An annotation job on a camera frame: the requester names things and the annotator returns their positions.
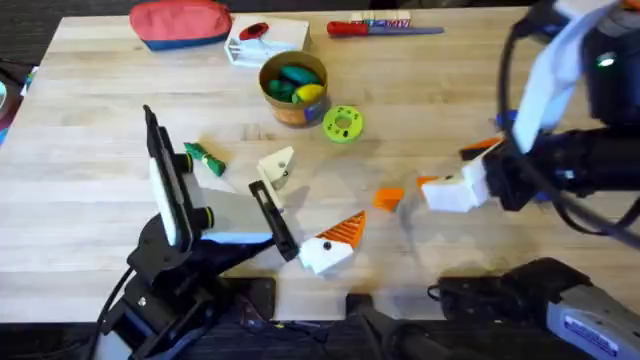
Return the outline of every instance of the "red pencil case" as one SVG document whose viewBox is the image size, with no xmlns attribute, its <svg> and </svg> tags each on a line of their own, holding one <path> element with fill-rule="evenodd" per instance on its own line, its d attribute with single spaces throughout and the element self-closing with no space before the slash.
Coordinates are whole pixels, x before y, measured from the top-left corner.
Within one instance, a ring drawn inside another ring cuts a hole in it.
<svg viewBox="0 0 640 360">
<path fill-rule="evenodd" d="M 231 30 L 229 9 L 210 0 L 163 0 L 136 5 L 129 22 L 152 51 L 212 44 Z"/>
</svg>

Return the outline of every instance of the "white box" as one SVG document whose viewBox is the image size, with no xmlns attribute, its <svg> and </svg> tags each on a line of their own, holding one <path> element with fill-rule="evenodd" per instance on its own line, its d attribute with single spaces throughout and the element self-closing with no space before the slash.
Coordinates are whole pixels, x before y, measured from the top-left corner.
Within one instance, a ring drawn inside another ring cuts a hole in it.
<svg viewBox="0 0 640 360">
<path fill-rule="evenodd" d="M 257 23 L 269 29 L 260 39 L 240 41 L 242 30 Z M 269 16 L 236 15 L 224 50 L 233 65 L 260 67 L 269 58 L 285 51 L 304 50 L 309 37 L 309 22 Z"/>
</svg>

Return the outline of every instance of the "wooden table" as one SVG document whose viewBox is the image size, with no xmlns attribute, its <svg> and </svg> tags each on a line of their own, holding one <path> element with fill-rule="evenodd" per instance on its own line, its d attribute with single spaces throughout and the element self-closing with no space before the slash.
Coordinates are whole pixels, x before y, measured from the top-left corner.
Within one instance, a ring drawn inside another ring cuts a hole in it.
<svg viewBox="0 0 640 360">
<path fill-rule="evenodd" d="M 418 175 L 458 168 L 456 151 L 494 134 L 498 57 L 508 27 L 525 9 L 412 12 L 438 36 L 334 40 L 329 20 L 347 12 L 283 13 L 309 20 L 311 52 L 326 65 L 334 104 L 357 106 L 365 132 L 330 143 L 321 128 L 276 122 L 257 85 L 257 69 L 232 67 L 222 44 L 150 53 L 127 17 L 65 18 L 0 151 L 0 321 L 93 321 L 124 271 L 145 222 L 157 212 L 148 182 L 142 104 L 174 144 L 201 140 L 228 162 L 224 180 L 240 193 L 258 178 L 256 161 L 292 145 L 297 167 L 283 192 L 291 228 L 304 240 L 367 210 L 357 255 L 326 277 L 272 249 L 231 275 L 278 279 L 279 319 L 336 319 L 350 289 L 371 291 L 393 316 L 439 318 L 425 289 L 439 275 L 504 270 L 553 256 L 589 274 L 640 311 L 640 252 L 610 238 L 568 229 L 548 207 L 503 212 L 496 203 L 468 214 L 430 212 Z M 513 66 L 517 104 L 533 41 Z M 579 89 L 564 128 L 588 120 Z M 216 179 L 200 166 L 204 186 Z M 371 207 L 380 186 L 405 186 L 398 212 Z M 629 194 L 590 205 L 620 214 Z"/>
</svg>

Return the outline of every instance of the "green tape roll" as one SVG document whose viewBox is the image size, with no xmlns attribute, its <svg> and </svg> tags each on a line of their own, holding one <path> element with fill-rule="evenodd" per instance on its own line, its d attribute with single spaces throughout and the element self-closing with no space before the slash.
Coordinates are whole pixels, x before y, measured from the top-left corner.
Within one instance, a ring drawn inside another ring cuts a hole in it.
<svg viewBox="0 0 640 360">
<path fill-rule="evenodd" d="M 355 140 L 364 127 L 362 114 L 353 106 L 334 106 L 324 115 L 322 128 L 333 142 L 348 143 Z"/>
</svg>

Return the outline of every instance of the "screwdriver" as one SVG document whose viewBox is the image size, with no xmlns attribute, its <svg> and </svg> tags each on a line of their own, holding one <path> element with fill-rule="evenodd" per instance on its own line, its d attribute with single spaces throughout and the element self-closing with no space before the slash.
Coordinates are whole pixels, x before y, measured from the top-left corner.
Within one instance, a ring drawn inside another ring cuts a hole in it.
<svg viewBox="0 0 640 360">
<path fill-rule="evenodd" d="M 369 36 L 369 35 L 433 35 L 442 34 L 441 27 L 387 28 L 367 24 L 352 24 L 342 21 L 329 21 L 327 32 L 332 37 Z"/>
</svg>

